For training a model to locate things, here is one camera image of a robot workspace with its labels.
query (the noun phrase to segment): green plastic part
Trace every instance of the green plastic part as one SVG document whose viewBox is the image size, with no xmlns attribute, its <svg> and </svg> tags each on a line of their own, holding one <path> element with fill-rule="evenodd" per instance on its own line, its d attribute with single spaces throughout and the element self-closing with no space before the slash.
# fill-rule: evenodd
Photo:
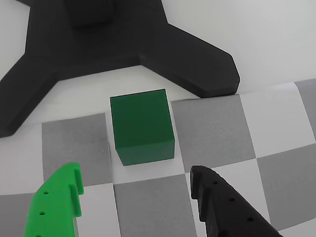
<svg viewBox="0 0 316 237">
<path fill-rule="evenodd" d="M 69 163 L 58 169 L 35 193 L 24 237 L 77 237 L 76 217 L 81 216 L 83 194 L 80 165 Z"/>
<path fill-rule="evenodd" d="M 111 97 L 115 147 L 123 165 L 174 158 L 166 92 Z"/>
</svg>

